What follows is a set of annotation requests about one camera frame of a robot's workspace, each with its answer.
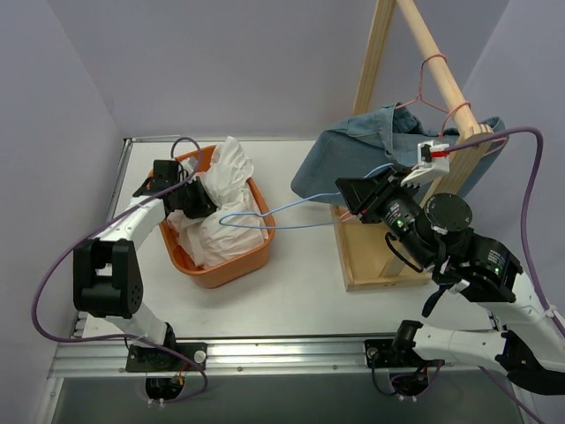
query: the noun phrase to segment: orange plastic bin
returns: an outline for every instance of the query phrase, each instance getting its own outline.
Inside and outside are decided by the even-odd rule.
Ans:
[[[212,159],[212,152],[214,152],[215,146],[210,146],[207,148],[202,148],[202,164],[200,165],[200,171],[208,170],[210,168],[210,160]],[[177,159],[182,161],[190,156],[196,156],[197,152],[191,152],[186,155],[181,155]],[[247,180],[249,187],[259,210],[262,214],[269,211],[267,203],[261,196],[259,188],[255,185],[252,178]],[[271,227],[275,226],[275,219],[273,216],[269,215],[264,218],[265,225]],[[274,229],[268,229],[268,238],[265,240],[263,245],[253,249],[246,254],[242,254],[237,258],[233,258],[229,261],[216,265],[215,267],[209,269],[198,268],[194,265],[191,257],[186,254],[185,250],[178,244],[177,233],[169,227],[167,221],[163,221],[159,228],[161,229],[162,238],[165,241],[165,246],[169,251],[170,260],[173,265],[182,273],[190,276],[196,285],[204,287],[207,289],[214,289],[229,281],[235,280],[245,274],[253,272],[255,269],[261,268],[268,262],[269,255],[271,253],[270,244],[275,236]]]

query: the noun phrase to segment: white cloth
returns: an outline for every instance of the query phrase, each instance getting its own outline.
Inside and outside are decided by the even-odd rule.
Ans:
[[[178,233],[178,244],[196,266],[204,269],[245,254],[261,246],[268,238],[267,230],[219,224],[220,218],[231,213],[259,213],[247,184],[247,179],[253,174],[253,163],[239,142],[228,137],[218,144],[210,163],[210,169],[200,174],[200,181],[218,209],[203,220],[190,220],[182,211],[175,211],[168,217],[170,226]],[[228,222],[265,225],[258,216],[233,216]]]

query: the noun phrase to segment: table surface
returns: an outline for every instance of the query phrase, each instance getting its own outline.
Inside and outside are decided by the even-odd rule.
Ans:
[[[205,147],[212,143],[202,143]],[[267,204],[275,208],[295,201],[290,181],[313,141],[242,141],[252,158],[253,179]],[[153,160],[169,158],[170,143],[133,143],[117,212],[143,182]],[[177,155],[192,150],[177,146]],[[277,214],[279,225],[331,221],[328,205],[305,203]],[[411,288],[346,292],[334,229],[278,230],[268,264],[217,289],[196,286],[172,265],[161,232],[155,228],[138,251],[144,301],[177,337],[285,337],[394,333],[402,320],[419,320],[447,329],[491,329],[485,309],[461,295],[444,295],[432,316],[420,315],[433,282]],[[88,316],[84,336],[119,330]]]

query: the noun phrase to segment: wooden rack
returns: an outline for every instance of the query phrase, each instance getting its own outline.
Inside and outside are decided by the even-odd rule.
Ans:
[[[374,82],[397,5],[416,40],[422,57],[427,59],[440,53],[413,0],[378,0],[353,107],[354,115],[369,110]],[[448,109],[452,110],[464,103],[463,93],[453,78],[447,62],[442,57],[433,57],[427,62],[427,65]],[[469,106],[458,109],[453,115],[453,120],[460,133],[456,144],[493,132],[489,126],[477,123]],[[483,143],[476,148],[467,148],[451,154],[449,157],[450,173],[432,183],[423,201],[434,193],[456,193],[473,172],[489,146],[490,143]],[[332,215],[336,220],[342,213],[342,209],[332,207]],[[340,223],[335,226],[346,290],[410,286],[425,284],[429,281],[428,275],[418,274],[405,267],[388,250],[384,242],[384,235],[387,231],[382,224],[363,225],[359,221]]]

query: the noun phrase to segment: blue-gray towel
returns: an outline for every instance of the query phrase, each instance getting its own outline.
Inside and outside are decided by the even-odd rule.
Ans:
[[[362,178],[383,163],[412,166],[418,161],[417,144],[437,138],[437,132],[427,131],[408,109],[395,109],[398,103],[356,117],[350,117],[324,131],[316,140],[290,188],[305,198],[318,193],[337,192],[338,178]],[[496,133],[505,129],[499,117],[491,117],[487,124]],[[455,144],[459,136],[456,128],[443,133],[442,142]],[[471,176],[461,187],[465,196],[494,162],[499,152],[483,157]],[[423,186],[416,198],[421,200],[429,185]],[[345,206],[341,196],[322,196],[314,201]]]

